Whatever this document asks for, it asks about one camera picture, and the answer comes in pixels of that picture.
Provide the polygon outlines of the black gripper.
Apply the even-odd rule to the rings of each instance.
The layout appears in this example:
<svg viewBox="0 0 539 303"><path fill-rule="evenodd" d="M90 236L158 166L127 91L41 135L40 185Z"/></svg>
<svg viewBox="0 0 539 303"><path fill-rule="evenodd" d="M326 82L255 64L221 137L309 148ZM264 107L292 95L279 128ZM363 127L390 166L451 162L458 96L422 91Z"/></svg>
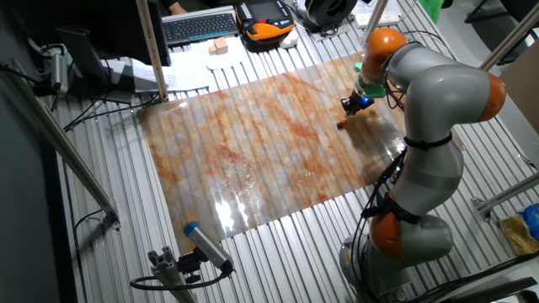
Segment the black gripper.
<svg viewBox="0 0 539 303"><path fill-rule="evenodd" d="M356 115L359 111L367 109L374 104L372 98L367 97L354 97L350 96L348 98L341 99L341 105L345 111L345 116L349 117L351 115Z"/></svg>

